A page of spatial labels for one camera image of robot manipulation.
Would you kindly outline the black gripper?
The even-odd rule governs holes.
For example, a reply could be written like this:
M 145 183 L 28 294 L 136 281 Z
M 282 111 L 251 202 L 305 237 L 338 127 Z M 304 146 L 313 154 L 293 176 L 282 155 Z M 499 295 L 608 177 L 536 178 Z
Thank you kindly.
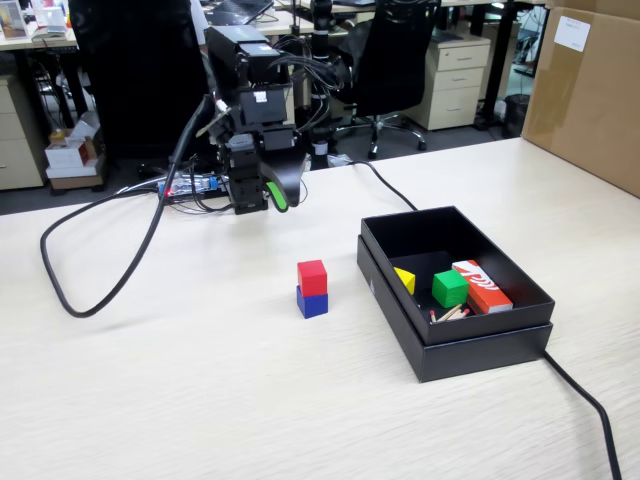
M 297 207 L 306 155 L 304 142 L 294 128 L 284 125 L 262 133 L 261 149 L 265 195 L 278 212 Z

